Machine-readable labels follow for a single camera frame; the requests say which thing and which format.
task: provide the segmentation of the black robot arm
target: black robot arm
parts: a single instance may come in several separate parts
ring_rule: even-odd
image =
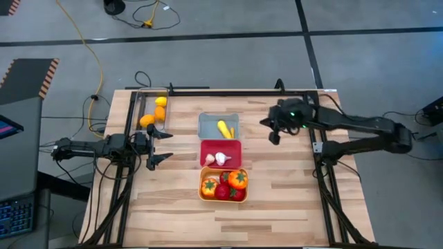
[[[269,109],[268,118],[261,120],[260,124],[273,130],[269,134],[269,140],[275,145],[280,143],[279,132],[296,135],[300,128],[324,131],[347,129],[377,135],[342,143],[315,142],[314,152],[325,163],[333,165],[343,155],[379,150],[405,154],[412,149],[412,134],[402,124],[382,117],[348,116],[327,107],[306,104],[297,98],[278,100],[278,104]]]
[[[146,167],[149,170],[155,170],[160,162],[172,156],[173,153],[155,155],[154,139],[170,138],[172,135],[157,131],[153,124],[147,127],[147,134],[148,138],[141,132],[132,136],[113,134],[98,142],[72,141],[62,138],[55,142],[51,156],[56,161],[75,156],[106,158],[111,163],[129,167],[134,156],[148,155]]]

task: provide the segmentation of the wooden tabletop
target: wooden tabletop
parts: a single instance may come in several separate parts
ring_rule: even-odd
[[[337,93],[328,93],[338,101]],[[119,90],[109,112],[106,134],[123,133],[131,91]],[[270,129],[259,124],[269,107],[282,97],[171,97],[166,131],[173,138],[156,140],[156,153],[173,152],[156,171],[145,167],[145,159],[134,177],[124,246],[327,246],[327,235],[308,130],[297,136],[282,134],[280,145],[268,141]],[[328,98],[323,106],[335,108]],[[243,168],[248,170],[248,199],[244,203],[202,201],[198,196],[200,139],[197,121],[201,112],[238,113]],[[344,142],[347,132],[327,132],[329,140]],[[354,158],[341,161],[356,169]],[[103,170],[108,161],[100,159]],[[343,211],[361,234],[373,241],[365,199],[358,177],[350,170],[334,167]],[[116,167],[108,170],[113,176]],[[91,227],[95,224],[100,175],[93,186]],[[109,211],[114,182],[104,179],[98,223]],[[336,216],[331,210],[336,240]],[[84,216],[80,240],[89,220]],[[111,241],[116,240],[120,212]]]

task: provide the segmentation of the garlic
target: garlic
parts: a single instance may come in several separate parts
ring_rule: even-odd
[[[205,164],[203,166],[208,166],[209,164],[215,161],[215,157],[211,154],[208,154],[205,159]]]
[[[229,160],[229,159],[231,159],[230,156],[227,156],[227,155],[225,155],[225,154],[223,154],[223,153],[221,153],[221,152],[217,152],[217,153],[215,154],[215,160],[217,161],[217,164],[218,164],[219,166],[223,166],[224,163],[225,163],[227,160]]]

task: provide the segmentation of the gray floor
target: gray floor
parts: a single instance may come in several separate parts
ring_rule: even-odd
[[[102,11],[101,0],[61,0],[88,39],[301,30],[296,5],[290,0],[165,1],[179,12],[181,24],[152,31],[134,30],[114,21]],[[143,4],[128,3],[121,18],[130,18]],[[302,4],[310,30],[443,26],[443,3],[437,0],[302,0]],[[170,11],[159,10],[155,24],[175,21]],[[140,13],[141,17],[149,14],[149,9]],[[22,1],[15,16],[0,17],[0,31],[0,42],[78,38],[55,0]],[[348,113],[414,113],[443,93],[443,33],[318,36],[312,37],[312,43],[324,87],[338,89]],[[267,88],[280,77],[288,88],[316,87],[302,37],[96,44],[92,48],[105,71],[101,94],[108,99],[116,89],[135,86],[138,70],[148,72],[155,86],[172,82],[177,86]],[[44,116],[81,116],[84,99],[98,84],[94,58],[80,45],[3,47],[0,55],[3,71],[14,58],[60,58],[44,101]],[[101,102],[93,116],[102,118],[107,112],[108,106]],[[413,131],[423,130],[410,117],[390,117]],[[79,120],[42,120],[42,142],[72,136],[80,125]],[[75,139],[96,138],[83,129]],[[443,147],[431,138],[415,143],[411,154],[443,157]],[[376,240],[387,246],[441,248],[442,161],[385,152],[358,155],[356,160]],[[85,162],[76,158],[62,164],[73,169]],[[62,173],[47,154],[41,154],[39,169]],[[91,168],[84,167],[73,175],[86,182],[90,173]],[[55,216],[50,245],[72,245],[71,222],[85,204],[62,197],[51,200]]]

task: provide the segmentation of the keyboard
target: keyboard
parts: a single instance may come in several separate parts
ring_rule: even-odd
[[[34,201],[30,194],[0,202],[0,239],[32,231]]]

